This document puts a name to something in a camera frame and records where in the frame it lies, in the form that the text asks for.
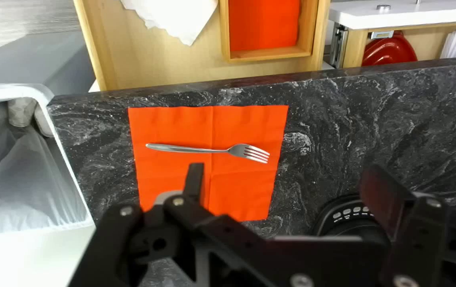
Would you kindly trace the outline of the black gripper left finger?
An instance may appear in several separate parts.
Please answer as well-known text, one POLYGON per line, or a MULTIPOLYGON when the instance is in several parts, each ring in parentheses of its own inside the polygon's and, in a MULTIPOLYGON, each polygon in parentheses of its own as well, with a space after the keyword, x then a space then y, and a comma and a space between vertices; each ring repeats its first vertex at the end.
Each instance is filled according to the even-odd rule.
POLYGON ((197 202, 201 200, 204 164, 192 162, 185 176, 184 194, 197 202))

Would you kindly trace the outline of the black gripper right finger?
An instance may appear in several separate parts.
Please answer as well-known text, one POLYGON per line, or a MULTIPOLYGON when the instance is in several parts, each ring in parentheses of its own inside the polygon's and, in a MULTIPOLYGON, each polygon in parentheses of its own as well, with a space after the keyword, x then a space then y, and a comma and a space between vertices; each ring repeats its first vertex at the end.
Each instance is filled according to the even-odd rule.
POLYGON ((359 194, 389 237, 396 235, 405 205, 415 199, 410 189, 380 165, 364 170, 359 194))

